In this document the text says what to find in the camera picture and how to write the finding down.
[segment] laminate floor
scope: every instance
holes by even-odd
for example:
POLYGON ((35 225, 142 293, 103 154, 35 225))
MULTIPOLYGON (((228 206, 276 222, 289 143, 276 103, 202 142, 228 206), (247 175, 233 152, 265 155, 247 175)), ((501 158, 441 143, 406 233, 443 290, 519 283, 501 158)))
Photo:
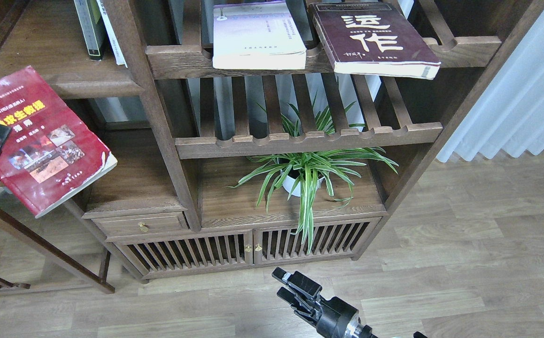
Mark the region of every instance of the laminate floor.
MULTIPOLYGON (((75 257, 98 244, 64 210, 33 227, 75 257)), ((57 279, 0 234, 0 273, 57 279)), ((139 284, 115 261, 116 293, 0 296, 0 338, 315 338, 275 293, 274 267, 139 284)), ((434 162, 359 261, 284 265, 359 308, 380 338, 544 338, 544 154, 434 162)))

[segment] slatted cabinet door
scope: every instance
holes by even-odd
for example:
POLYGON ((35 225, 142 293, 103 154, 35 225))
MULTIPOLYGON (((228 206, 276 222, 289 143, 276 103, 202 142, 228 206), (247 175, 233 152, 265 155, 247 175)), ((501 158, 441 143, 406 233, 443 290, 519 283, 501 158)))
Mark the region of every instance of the slatted cabinet door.
POLYGON ((253 265, 252 230, 121 240, 116 246, 143 274, 143 279, 253 265))
POLYGON ((351 223, 316 224, 311 252, 302 234, 295 235, 296 226, 255 229, 253 260, 257 265, 288 261, 315 261, 333 257, 350 257, 373 231, 380 218, 351 221, 351 223))

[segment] red book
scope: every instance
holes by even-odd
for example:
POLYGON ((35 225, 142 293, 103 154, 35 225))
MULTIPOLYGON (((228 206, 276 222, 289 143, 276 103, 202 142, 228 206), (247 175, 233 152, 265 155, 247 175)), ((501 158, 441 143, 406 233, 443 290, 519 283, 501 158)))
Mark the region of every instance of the red book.
POLYGON ((390 4, 311 4, 313 22, 336 73, 433 79, 439 58, 390 4))
POLYGON ((117 164, 30 66, 0 79, 0 124, 12 128, 0 156, 0 180, 36 218, 117 164))

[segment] robotic arm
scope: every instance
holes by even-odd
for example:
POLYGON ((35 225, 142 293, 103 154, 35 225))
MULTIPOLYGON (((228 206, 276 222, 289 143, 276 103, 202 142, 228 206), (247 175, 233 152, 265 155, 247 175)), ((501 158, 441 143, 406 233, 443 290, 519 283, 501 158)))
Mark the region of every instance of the robotic arm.
MULTIPOLYGON (((272 276, 283 283, 276 295, 291 305, 294 313, 316 328, 324 338, 378 338, 368 325, 361 325, 358 310, 341 298, 326 300, 322 286, 299 271, 294 274, 276 268, 272 276)), ((427 338, 420 332, 414 338, 427 338)))

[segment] white curtain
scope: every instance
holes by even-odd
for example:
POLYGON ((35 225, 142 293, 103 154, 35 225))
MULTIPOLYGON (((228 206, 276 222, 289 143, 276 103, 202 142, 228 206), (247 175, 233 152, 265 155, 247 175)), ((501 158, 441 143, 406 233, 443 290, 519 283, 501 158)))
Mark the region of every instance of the white curtain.
POLYGON ((487 90, 450 137, 437 159, 453 153, 466 161, 500 150, 512 157, 544 150, 544 12, 487 90))

